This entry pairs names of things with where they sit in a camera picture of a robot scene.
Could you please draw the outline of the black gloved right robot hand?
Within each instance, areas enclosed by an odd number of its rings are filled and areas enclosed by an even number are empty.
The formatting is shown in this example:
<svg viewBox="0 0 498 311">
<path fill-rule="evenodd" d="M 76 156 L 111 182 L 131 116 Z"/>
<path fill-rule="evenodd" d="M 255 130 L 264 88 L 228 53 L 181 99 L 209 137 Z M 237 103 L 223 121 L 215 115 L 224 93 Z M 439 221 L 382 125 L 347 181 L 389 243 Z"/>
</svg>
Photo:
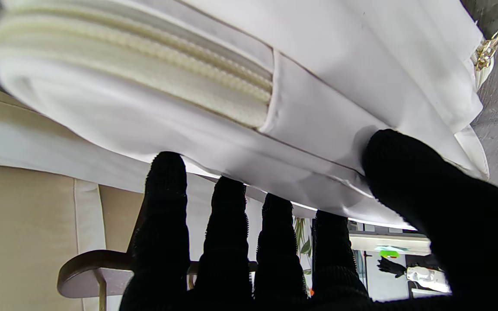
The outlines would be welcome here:
<svg viewBox="0 0 498 311">
<path fill-rule="evenodd" d="M 375 302 L 359 280 L 348 219 L 316 212 L 314 295 L 297 256 L 293 206 L 271 193 L 262 206 L 255 281 L 249 279 L 246 186 L 215 184 L 200 268 L 192 290 L 187 175 L 179 154 L 159 153 L 148 172 L 144 222 L 133 239 L 133 278 L 121 311 L 481 311 L 498 308 L 498 268 L 487 257 L 458 255 L 498 246 L 498 187 L 466 175 L 423 142 L 387 129 L 361 158 L 373 196 L 425 234 L 452 294 Z"/>
</svg>

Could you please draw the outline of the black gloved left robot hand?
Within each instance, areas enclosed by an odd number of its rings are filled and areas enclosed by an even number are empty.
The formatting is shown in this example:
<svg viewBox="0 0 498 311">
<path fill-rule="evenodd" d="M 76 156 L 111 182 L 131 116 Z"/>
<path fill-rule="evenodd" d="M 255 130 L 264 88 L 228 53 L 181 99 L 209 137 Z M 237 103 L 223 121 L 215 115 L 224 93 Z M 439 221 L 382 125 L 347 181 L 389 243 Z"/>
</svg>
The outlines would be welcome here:
<svg viewBox="0 0 498 311">
<path fill-rule="evenodd" d="M 407 267 L 392 262 L 391 260 L 388 260 L 385 257 L 381 257 L 381 259 L 378 260 L 377 262 L 378 262 L 377 267 L 381 272 L 393 274 L 395 278 L 402 277 L 403 275 L 406 274 Z"/>
</svg>

